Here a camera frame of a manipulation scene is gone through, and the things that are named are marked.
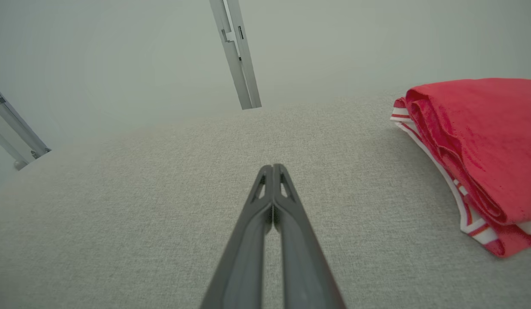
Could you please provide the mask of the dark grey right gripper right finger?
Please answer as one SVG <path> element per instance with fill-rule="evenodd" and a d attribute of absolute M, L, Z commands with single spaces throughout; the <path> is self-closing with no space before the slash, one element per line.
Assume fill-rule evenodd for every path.
<path fill-rule="evenodd" d="M 345 309 L 293 181 L 282 164 L 274 164 L 274 226 L 281 235 L 284 307 Z"/>

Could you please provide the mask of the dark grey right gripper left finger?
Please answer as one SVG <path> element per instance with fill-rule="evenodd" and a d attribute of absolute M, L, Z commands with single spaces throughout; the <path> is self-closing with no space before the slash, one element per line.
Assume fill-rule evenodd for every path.
<path fill-rule="evenodd" d="M 273 221 L 273 167 L 260 168 L 202 309 L 260 309 L 263 304 L 264 237 Z"/>

